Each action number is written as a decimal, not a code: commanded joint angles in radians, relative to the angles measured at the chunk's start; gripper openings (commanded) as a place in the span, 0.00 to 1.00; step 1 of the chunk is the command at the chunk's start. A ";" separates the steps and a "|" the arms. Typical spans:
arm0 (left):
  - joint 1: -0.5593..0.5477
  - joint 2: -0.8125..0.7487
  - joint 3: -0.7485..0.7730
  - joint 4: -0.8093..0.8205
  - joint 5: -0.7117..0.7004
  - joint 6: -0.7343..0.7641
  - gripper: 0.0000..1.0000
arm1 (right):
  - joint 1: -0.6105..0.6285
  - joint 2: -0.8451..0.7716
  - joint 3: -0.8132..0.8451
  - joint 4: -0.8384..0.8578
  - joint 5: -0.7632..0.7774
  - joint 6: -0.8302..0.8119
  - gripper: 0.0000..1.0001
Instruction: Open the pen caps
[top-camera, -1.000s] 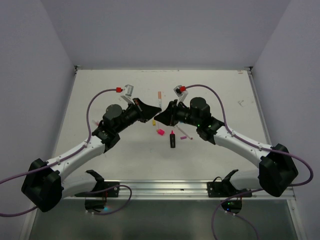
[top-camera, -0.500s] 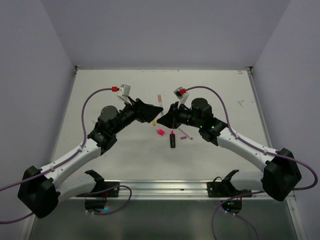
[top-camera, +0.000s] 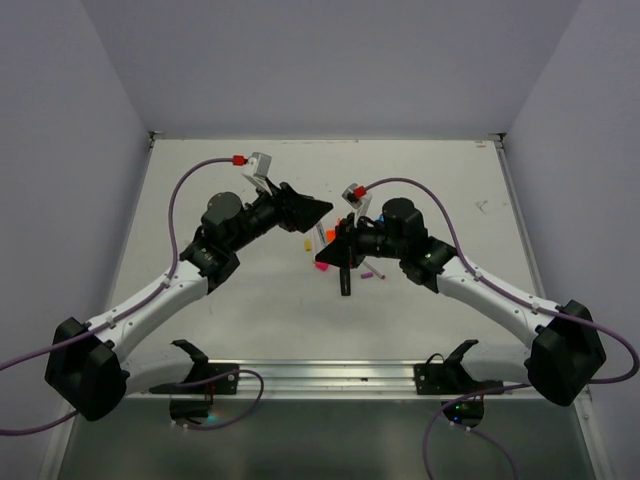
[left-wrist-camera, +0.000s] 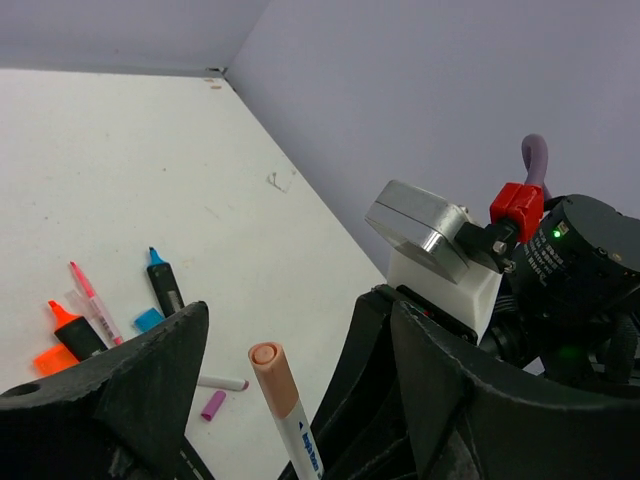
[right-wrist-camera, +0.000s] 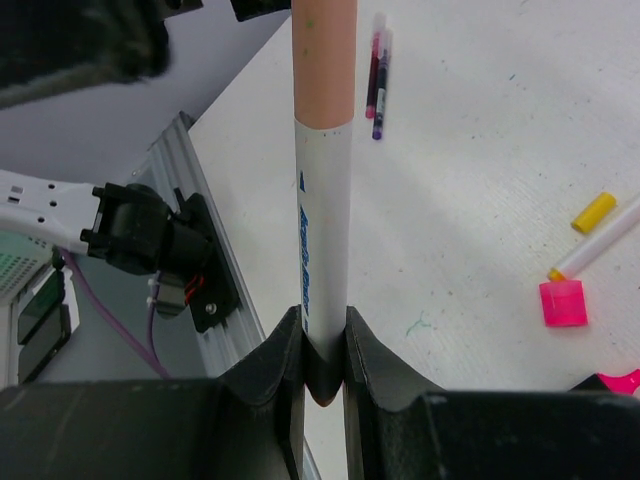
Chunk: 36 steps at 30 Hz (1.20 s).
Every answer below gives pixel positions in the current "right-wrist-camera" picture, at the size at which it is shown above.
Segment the dark pen with red tip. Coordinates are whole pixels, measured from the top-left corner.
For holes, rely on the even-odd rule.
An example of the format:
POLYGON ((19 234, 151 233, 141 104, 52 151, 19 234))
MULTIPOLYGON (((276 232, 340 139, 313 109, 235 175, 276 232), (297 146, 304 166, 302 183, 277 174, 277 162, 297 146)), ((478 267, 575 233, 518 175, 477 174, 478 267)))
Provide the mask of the dark pen with red tip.
POLYGON ((378 71, 378 63, 379 63, 379 52, 380 52, 380 42, 381 36, 386 28, 386 16, 378 12, 375 14, 373 19, 373 28, 371 35, 371 45, 370 45, 370 64, 369 64, 369 76, 368 76, 368 87, 367 87, 367 98, 366 98, 366 107, 365 107, 365 117, 367 119, 373 119, 375 115, 375 105, 376 105, 376 83, 377 83, 377 71, 378 71))

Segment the dark pen with purple tip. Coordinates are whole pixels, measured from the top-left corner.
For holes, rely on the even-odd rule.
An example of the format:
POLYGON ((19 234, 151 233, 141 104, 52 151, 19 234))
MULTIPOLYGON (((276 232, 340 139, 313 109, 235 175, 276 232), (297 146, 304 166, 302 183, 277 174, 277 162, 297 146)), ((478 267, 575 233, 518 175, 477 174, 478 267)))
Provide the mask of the dark pen with purple tip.
POLYGON ((381 140, 384 128, 384 117, 386 109, 386 96, 389 64, 391 59, 393 33, 386 28, 380 36, 378 46, 378 64, 376 71, 376 104, 374 109, 374 119, 372 127, 372 139, 381 140))

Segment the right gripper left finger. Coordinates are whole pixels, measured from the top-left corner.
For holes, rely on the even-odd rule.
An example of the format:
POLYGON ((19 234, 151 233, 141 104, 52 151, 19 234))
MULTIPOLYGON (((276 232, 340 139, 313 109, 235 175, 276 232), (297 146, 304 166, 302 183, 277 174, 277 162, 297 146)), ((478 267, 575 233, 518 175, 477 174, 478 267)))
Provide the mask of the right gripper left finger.
POLYGON ((217 378, 36 383, 1 394, 5 479, 299 479, 300 310, 217 378))

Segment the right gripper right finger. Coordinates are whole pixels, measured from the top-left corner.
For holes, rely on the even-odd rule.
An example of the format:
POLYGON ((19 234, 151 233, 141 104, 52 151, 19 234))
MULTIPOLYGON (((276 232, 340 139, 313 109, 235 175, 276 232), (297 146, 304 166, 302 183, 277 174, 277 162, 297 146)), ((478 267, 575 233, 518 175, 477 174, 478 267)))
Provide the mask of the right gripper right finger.
POLYGON ((352 479, 636 479, 639 401, 605 390, 445 390, 358 310, 344 332, 352 479))

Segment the yellow pen cap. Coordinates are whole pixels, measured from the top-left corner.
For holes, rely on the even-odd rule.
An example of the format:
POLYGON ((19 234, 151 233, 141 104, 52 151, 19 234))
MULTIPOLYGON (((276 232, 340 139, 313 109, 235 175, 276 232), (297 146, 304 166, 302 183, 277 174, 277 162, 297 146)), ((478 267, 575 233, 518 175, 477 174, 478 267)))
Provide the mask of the yellow pen cap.
POLYGON ((600 193, 571 222, 571 227, 581 233, 588 234, 616 207, 616 198, 608 193, 600 193))

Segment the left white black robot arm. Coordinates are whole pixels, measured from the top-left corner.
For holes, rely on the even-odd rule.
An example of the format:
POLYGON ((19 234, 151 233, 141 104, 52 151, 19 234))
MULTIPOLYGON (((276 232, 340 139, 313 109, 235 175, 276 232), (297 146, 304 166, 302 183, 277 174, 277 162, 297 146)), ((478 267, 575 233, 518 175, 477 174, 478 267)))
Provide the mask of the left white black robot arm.
MULTIPOLYGON (((165 20, 197 1, 5 1, 1 105, 10 108, 104 84, 158 77, 170 64, 165 20)), ((68 183, 1 175, 1 226, 135 275, 184 278, 214 255, 203 198, 177 210, 144 185, 68 183)))

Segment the black marker pen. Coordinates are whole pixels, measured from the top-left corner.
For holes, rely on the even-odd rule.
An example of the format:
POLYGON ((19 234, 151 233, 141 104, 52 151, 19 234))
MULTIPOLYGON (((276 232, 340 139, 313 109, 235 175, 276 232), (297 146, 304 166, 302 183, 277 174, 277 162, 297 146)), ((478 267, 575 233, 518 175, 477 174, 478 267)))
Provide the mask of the black marker pen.
POLYGON ((607 392, 622 395, 634 395, 639 390, 640 370, 635 369, 621 376, 610 376, 604 373, 594 373, 570 391, 578 392, 607 392))

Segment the white yellow pen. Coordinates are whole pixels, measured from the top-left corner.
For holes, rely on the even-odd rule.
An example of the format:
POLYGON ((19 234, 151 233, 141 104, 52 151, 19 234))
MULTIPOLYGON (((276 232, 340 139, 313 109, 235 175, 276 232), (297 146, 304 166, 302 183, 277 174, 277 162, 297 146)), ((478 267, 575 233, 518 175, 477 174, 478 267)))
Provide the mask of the white yellow pen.
POLYGON ((574 278, 634 228, 639 223, 639 195, 632 198, 611 220, 603 224, 605 218, 590 233, 583 234, 582 242, 550 268, 547 273, 548 280, 558 282, 574 278))

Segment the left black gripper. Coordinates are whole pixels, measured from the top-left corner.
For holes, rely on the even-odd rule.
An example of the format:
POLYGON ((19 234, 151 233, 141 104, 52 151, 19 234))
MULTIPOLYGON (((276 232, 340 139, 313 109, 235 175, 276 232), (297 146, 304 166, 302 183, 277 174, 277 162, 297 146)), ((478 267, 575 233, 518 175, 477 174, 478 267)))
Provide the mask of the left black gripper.
POLYGON ((156 1, 3 1, 1 108, 158 77, 170 46, 156 1))

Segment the pink highlighter cap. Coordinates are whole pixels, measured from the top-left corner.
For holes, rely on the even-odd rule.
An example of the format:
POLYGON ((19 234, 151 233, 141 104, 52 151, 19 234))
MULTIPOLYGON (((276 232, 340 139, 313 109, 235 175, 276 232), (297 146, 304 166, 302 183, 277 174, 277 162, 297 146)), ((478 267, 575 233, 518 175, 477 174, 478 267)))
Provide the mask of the pink highlighter cap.
POLYGON ((539 296, 546 327, 569 328, 588 325, 588 313, 581 281, 541 283, 539 296))

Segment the white pen peach cap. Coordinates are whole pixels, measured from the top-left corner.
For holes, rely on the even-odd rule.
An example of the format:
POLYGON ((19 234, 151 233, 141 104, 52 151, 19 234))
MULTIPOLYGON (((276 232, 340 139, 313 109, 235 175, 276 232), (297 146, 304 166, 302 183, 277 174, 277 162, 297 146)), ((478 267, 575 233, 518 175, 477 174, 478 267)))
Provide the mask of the white pen peach cap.
POLYGON ((327 406, 343 382, 357 4, 291 6, 305 383, 327 406))

